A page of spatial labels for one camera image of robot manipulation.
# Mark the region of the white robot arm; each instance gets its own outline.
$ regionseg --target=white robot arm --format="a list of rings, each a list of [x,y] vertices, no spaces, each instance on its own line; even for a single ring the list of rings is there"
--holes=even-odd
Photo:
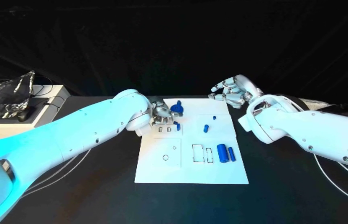
[[[133,89],[52,123],[0,140],[0,159],[15,174],[0,167],[0,220],[39,176],[58,164],[119,135],[124,128],[142,136],[153,124],[166,123],[179,113]]]
[[[234,108],[241,108],[248,102],[247,113],[238,122],[261,142],[270,144],[289,136],[305,151],[348,164],[348,117],[303,111],[287,97],[264,95],[243,75],[218,83],[212,91],[220,88],[224,88],[224,93],[209,94],[211,99],[225,100]]]

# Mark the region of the blue object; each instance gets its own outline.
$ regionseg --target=blue object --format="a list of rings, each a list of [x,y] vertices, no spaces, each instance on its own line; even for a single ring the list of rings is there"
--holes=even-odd
[[[231,156],[231,161],[235,161],[233,147],[228,147],[228,153],[230,153],[230,156]]]
[[[170,107],[170,110],[178,112],[178,113],[183,112],[183,107],[182,107],[182,101],[181,100],[178,100],[176,104]]]
[[[220,162],[227,163],[230,161],[228,154],[227,154],[227,146],[224,144],[220,144],[217,148],[220,153]]]
[[[208,128],[209,128],[209,125],[205,125],[205,129],[204,129],[205,133],[208,132]]]

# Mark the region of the white cable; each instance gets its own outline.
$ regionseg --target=white cable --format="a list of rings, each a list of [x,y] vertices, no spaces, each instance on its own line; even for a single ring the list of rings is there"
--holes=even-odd
[[[341,165],[341,167],[342,167],[345,170],[348,170],[348,168],[344,166],[342,163],[338,162],[338,164]]]
[[[315,157],[318,166],[319,166],[319,168],[321,168],[321,171],[322,171],[325,177],[326,177],[328,180],[331,181],[332,185],[338,188],[338,190],[348,196],[348,194],[344,192],[344,190],[337,186],[337,184],[334,183],[334,181],[329,179],[329,177],[328,177],[328,175],[326,175],[326,173],[325,173],[325,171],[324,171],[324,169],[322,169],[322,167],[321,167],[321,164],[319,164],[319,161],[318,161],[318,158],[316,158],[316,155],[315,155],[315,154],[313,154],[313,157]]]
[[[45,185],[45,186],[41,187],[39,189],[30,191],[28,194],[25,194],[25,195],[20,197],[20,199],[22,199],[23,197],[26,197],[28,195],[33,194],[38,190],[41,190],[41,189],[46,188],[48,186],[51,186],[52,184],[55,184],[55,183],[72,172],[72,170],[78,167],[78,165],[80,165],[80,163],[82,162],[84,158],[82,158],[81,161],[77,163],[77,165],[75,165],[74,168],[69,170],[69,172],[68,172],[58,180],[55,180],[52,183],[49,183],[48,185]]]
[[[43,182],[46,182],[62,170],[64,168],[68,166],[68,164],[75,160],[78,156],[74,156],[74,158],[69,160],[69,162],[64,165],[64,167],[55,172],[55,174],[52,176],[49,176],[43,181],[41,181],[36,185],[33,185],[30,188],[28,188],[28,190],[25,192],[28,192],[29,190],[32,190],[38,185],[41,185]]]

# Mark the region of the blue cylinder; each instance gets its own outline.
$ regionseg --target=blue cylinder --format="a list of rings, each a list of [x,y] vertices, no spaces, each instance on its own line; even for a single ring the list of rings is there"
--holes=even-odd
[[[228,153],[230,153],[230,156],[231,156],[231,161],[235,161],[233,147],[228,147]]]
[[[220,144],[217,148],[220,153],[220,162],[227,163],[230,161],[228,154],[227,154],[227,146],[224,144]]]
[[[205,129],[204,129],[205,133],[208,132],[208,128],[209,128],[209,125],[205,125]]]

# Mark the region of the white paper sheet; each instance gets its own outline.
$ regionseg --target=white paper sheet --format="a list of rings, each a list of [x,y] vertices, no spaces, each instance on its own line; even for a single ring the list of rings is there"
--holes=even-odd
[[[235,138],[234,124],[227,104],[211,99],[165,99],[168,106],[182,101],[183,117],[175,119],[181,124],[155,126],[152,133],[142,137],[136,183],[201,183],[248,184],[241,153]],[[235,162],[221,163],[217,145],[233,147]],[[204,147],[204,162],[194,162],[194,147]],[[212,163],[208,163],[212,150]]]

